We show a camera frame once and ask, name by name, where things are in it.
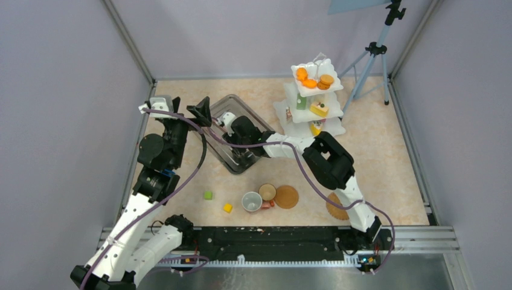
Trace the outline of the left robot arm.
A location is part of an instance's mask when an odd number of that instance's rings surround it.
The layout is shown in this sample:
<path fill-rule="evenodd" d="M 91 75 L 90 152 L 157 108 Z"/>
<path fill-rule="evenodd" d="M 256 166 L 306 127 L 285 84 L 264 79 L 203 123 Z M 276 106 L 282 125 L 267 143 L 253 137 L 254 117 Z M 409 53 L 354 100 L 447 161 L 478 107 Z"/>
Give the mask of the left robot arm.
<path fill-rule="evenodd" d="M 144 245 L 139 242 L 163 206 L 190 181 L 180 183 L 175 172 L 180 168 L 189 131 L 202 140 L 199 163 L 191 176 L 202 167 L 207 144 L 203 128 L 212 125 L 210 98 L 187 106 L 193 117 L 178 112 L 180 98 L 159 95 L 139 107 L 142 114 L 161 122 L 161 134 L 148 134 L 138 143 L 137 162 L 142 170 L 130 197 L 112 231 L 84 265 L 70 274 L 79 289 L 136 289 L 144 277 L 170 251 L 186 250 L 193 244 L 193 224 L 183 215 L 173 215 Z"/>

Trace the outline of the yellow cheese cake wedge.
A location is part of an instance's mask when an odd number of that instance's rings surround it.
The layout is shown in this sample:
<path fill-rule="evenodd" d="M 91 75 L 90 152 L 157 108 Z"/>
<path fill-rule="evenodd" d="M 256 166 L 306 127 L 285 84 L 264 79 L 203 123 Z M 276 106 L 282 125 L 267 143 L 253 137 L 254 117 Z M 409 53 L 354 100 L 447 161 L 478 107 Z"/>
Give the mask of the yellow cheese cake wedge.
<path fill-rule="evenodd" d="M 311 121 L 310 122 L 310 131 L 313 136 L 318 136 L 323 129 L 323 123 L 321 121 Z"/>

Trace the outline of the white strawberry cake slice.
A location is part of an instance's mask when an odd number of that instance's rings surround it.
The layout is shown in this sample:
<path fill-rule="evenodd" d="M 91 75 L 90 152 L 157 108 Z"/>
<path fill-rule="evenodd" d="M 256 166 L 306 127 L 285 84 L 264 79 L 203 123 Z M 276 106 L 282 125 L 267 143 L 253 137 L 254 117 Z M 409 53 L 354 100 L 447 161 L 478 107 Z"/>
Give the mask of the white strawberry cake slice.
<path fill-rule="evenodd" d="M 293 120 L 292 112 L 288 106 L 285 108 L 285 120 L 287 123 Z"/>

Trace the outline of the orange round macaron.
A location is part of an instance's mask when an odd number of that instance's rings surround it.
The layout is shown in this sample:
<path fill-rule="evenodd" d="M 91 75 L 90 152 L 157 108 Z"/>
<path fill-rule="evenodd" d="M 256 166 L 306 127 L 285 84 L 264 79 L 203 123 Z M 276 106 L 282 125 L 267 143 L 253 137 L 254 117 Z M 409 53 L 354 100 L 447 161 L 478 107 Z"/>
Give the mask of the orange round macaron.
<path fill-rule="evenodd" d="M 323 74 L 320 76 L 319 82 L 325 86 L 330 86 L 334 83 L 334 78 L 329 74 Z"/>

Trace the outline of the orange bear cookie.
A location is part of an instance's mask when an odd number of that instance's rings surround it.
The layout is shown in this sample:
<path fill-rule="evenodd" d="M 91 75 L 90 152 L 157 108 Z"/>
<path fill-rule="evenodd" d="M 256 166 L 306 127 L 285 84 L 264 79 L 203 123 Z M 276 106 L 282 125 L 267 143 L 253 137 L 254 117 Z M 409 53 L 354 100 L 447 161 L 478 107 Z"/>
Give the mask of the orange bear cookie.
<path fill-rule="evenodd" d="M 305 79 L 301 83 L 304 87 L 309 89 L 314 89 L 317 87 L 317 81 L 314 79 Z"/>

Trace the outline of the pink-handled metal tongs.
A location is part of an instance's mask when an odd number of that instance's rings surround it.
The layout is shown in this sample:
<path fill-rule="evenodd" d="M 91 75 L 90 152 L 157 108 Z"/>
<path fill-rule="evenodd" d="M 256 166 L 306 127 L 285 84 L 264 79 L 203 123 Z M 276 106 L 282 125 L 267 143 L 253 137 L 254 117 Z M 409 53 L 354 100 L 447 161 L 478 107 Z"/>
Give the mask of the pink-handled metal tongs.
<path fill-rule="evenodd" d="M 223 138 L 224 134 L 227 133 L 226 128 L 216 117 L 212 117 L 211 126 L 204 127 L 203 129 L 206 129 L 211 136 L 215 135 L 218 138 Z"/>

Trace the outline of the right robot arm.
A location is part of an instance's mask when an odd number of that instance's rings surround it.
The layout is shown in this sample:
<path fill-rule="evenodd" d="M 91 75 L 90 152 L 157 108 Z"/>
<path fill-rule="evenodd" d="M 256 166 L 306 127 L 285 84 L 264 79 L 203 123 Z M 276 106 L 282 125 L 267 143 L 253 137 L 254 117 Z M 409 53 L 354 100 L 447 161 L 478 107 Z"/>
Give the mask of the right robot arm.
<path fill-rule="evenodd" d="M 271 130 L 262 131 L 248 117 L 231 112 L 222 114 L 219 123 L 226 129 L 226 143 L 233 148 L 247 149 L 258 157 L 293 158 L 299 165 L 306 163 L 317 182 L 338 197 L 340 208 L 347 212 L 355 230 L 356 245 L 370 249 L 378 242 L 382 223 L 364 200 L 354 159 L 330 133 L 289 137 Z"/>

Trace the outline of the brown cup with red handle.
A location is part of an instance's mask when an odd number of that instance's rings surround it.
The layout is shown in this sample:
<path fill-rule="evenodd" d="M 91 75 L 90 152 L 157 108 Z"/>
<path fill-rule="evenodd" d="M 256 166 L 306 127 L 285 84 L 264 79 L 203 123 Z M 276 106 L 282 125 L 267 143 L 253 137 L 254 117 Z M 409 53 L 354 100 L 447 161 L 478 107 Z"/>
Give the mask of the brown cup with red handle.
<path fill-rule="evenodd" d="M 272 184 L 263 184 L 260 186 L 258 194 L 263 200 L 261 209 L 266 210 L 275 206 L 274 198 L 276 193 L 277 190 Z"/>

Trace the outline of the green cake cube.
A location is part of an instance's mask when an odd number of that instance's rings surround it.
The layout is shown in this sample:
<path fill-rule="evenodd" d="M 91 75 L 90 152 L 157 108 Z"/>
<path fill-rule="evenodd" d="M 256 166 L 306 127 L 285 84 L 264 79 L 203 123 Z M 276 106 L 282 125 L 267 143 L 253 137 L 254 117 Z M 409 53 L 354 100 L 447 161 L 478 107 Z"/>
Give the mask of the green cake cube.
<path fill-rule="evenodd" d="M 296 97 L 296 109 L 303 111 L 307 109 L 307 97 L 303 97 L 300 94 L 297 94 Z"/>

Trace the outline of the orange flower cookie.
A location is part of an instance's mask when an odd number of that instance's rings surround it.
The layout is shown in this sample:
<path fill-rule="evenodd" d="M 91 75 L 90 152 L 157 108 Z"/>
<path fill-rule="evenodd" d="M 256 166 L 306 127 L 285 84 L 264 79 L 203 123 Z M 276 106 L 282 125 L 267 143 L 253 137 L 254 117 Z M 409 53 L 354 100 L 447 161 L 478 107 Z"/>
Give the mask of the orange flower cookie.
<path fill-rule="evenodd" d="M 308 72 L 305 68 L 299 67 L 296 70 L 295 76 L 298 81 L 303 82 L 308 79 Z"/>

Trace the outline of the smooth brown round coaster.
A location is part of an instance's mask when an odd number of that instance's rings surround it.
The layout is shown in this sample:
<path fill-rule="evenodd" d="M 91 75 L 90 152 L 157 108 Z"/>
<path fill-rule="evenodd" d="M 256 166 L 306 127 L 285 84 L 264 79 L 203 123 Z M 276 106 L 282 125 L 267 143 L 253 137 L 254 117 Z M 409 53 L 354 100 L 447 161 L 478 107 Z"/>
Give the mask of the smooth brown round coaster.
<path fill-rule="evenodd" d="M 290 185 L 282 185 L 277 188 L 274 201 L 277 206 L 283 209 L 291 209 L 299 201 L 298 191 Z"/>

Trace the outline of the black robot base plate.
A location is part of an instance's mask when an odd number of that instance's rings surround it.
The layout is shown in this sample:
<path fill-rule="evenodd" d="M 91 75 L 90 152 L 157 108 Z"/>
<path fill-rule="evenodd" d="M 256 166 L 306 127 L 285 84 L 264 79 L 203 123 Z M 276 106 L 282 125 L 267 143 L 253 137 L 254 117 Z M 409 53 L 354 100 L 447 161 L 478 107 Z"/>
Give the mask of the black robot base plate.
<path fill-rule="evenodd" d="M 382 254 L 392 248 L 390 230 L 366 239 L 350 227 L 201 227 L 183 239 L 180 250 L 212 261 L 320 262 L 356 254 Z"/>

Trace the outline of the brown round cookie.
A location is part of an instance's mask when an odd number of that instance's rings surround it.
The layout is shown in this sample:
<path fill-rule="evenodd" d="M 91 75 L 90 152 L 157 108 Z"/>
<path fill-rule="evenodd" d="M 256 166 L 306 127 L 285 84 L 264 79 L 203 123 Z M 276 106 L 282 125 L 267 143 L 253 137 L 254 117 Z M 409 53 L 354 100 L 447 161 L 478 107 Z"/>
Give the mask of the brown round cookie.
<path fill-rule="evenodd" d="M 328 84 L 328 83 L 323 83 L 323 82 L 317 83 L 317 88 L 320 90 L 328 90 L 330 88 L 330 86 L 331 86 L 331 84 Z"/>

